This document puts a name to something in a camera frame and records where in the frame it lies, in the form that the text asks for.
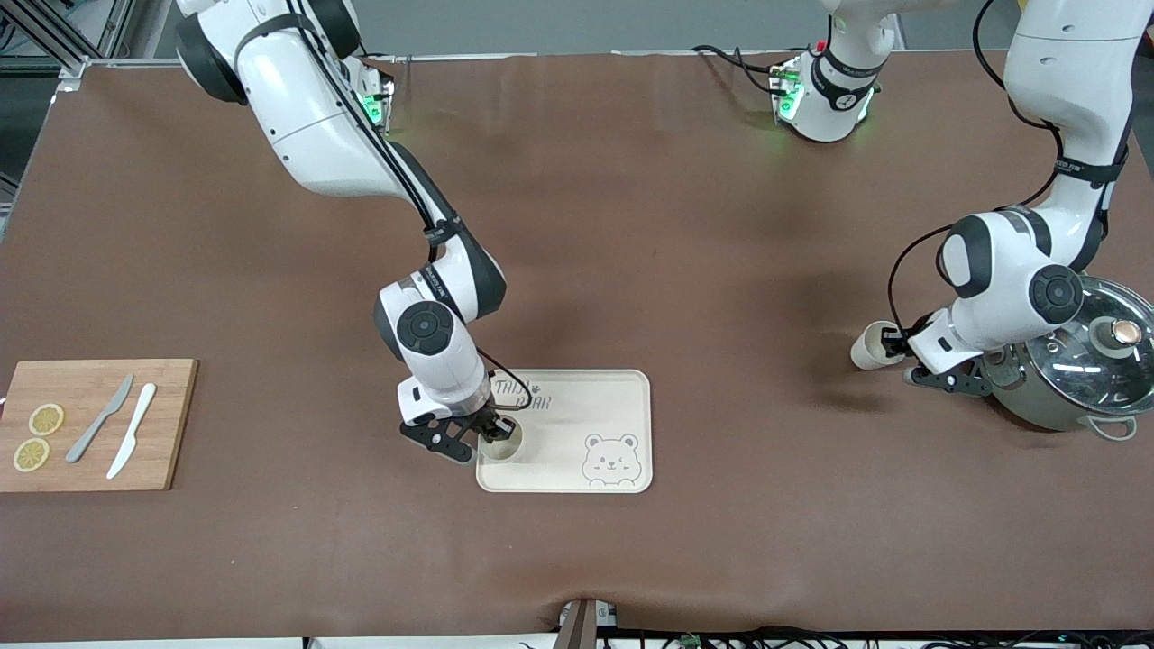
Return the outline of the white IKEA cup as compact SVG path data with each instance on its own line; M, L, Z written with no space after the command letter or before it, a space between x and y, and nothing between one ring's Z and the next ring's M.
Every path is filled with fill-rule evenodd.
M859 370L882 370L905 361L906 357L885 357L882 348L882 327L898 327L890 321L874 321L854 341L850 348L850 361Z
M515 432L510 440L499 441L499 443L485 443L485 441L480 441L478 439L477 448L487 462L507 462L508 460L511 460L517 452L520 452L522 443L523 428L519 425L518 431Z

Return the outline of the beige bear print tray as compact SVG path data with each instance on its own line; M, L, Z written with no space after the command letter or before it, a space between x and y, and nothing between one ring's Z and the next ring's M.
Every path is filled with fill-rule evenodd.
M514 370L490 380L500 406L518 406L520 452L487 462L490 493L639 494L653 479L650 379L639 370Z

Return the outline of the glass pot lid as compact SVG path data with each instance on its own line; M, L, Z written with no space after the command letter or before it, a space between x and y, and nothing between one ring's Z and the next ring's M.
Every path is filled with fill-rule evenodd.
M1111 279L1081 276L1081 307L1066 324L1022 343L1055 388L1106 415L1154 409L1154 306Z

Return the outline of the brown table mat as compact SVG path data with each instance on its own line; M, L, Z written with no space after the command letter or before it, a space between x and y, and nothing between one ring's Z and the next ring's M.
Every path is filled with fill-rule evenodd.
M58 95L0 243L0 390L29 359L193 358L172 488L0 497L0 642L625 626L1154 628L1154 416L1022 428L857 372L919 234L1052 161L964 52L890 58L812 146L694 55L396 66L395 133L504 270L508 366L635 367L638 497L500 497L398 432L372 323L415 210L299 187L182 69Z

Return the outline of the bamboo cutting board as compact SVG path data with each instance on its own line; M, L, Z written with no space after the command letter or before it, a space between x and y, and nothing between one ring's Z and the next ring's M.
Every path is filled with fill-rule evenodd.
M129 373L133 386L123 406L103 424L78 463L67 463L66 453ZM196 378L194 359L18 361L0 415L0 494L168 488ZM105 475L145 383L158 389L138 428L138 443L123 471L107 480ZM36 437L27 425L29 415L47 403L63 406L65 424L53 434ZM28 438L46 439L52 452L40 469L21 473L13 467L13 455Z

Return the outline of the white plastic knife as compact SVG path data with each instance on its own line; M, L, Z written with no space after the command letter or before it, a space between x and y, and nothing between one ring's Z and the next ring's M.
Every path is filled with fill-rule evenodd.
M110 465L107 473L105 475L105 478L107 480L114 480L114 478L117 478L118 475L121 471L123 471L123 465L126 465L127 462L132 460L133 452L135 452L135 448L138 443L137 441L138 428L143 423L143 419L149 410L149 406L151 406L157 389L158 387L155 383L145 383L142 387L142 390L138 395L135 406L133 408L132 420L129 420L129 425L126 430L126 433L123 433L123 440L121 440L120 447L117 452L117 456L112 461L112 464Z

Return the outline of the grey plastic knife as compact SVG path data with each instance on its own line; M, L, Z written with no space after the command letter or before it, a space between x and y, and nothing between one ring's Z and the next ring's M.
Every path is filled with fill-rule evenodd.
M78 460L81 460L84 456L84 453L87 453L87 448L91 446L96 435L98 435L103 424L106 423L112 415L117 415L121 406L123 406L123 402L126 402L129 393L132 393L132 386L133 374L129 373L126 378L123 378L123 382L121 382L118 390L112 395L107 406L104 406L99 415L96 416L90 427L88 427L87 431L78 437L78 440L73 443L69 452L66 453L65 461L67 463L78 463Z

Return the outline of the aluminium frame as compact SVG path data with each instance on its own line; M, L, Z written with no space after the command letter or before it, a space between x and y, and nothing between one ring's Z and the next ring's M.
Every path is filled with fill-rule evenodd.
M0 77L54 77L114 58L138 0L0 0Z

